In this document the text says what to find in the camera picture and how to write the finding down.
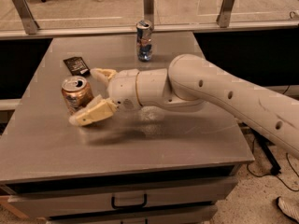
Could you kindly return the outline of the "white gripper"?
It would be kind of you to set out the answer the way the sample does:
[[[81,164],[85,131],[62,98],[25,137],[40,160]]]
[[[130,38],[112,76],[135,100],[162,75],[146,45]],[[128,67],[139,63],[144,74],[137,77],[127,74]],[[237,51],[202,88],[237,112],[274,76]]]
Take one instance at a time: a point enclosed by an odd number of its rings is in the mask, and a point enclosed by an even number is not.
[[[74,113],[69,122],[74,126],[86,126],[96,121],[108,119],[118,110],[134,111],[141,108],[137,98],[137,69],[122,70],[93,68],[90,73],[94,79],[107,87],[109,98],[94,97],[84,108]]]

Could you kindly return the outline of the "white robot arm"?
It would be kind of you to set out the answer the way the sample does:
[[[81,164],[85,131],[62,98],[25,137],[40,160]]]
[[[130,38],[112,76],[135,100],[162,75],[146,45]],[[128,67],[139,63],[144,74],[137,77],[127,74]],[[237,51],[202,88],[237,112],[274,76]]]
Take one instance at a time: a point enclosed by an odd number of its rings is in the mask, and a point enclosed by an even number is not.
[[[146,71],[94,68],[91,75],[107,87],[108,97],[93,98],[69,118],[73,125],[108,119],[118,110],[156,106],[193,112],[210,102],[299,158],[299,102],[235,77],[202,57],[182,54],[166,68]]]

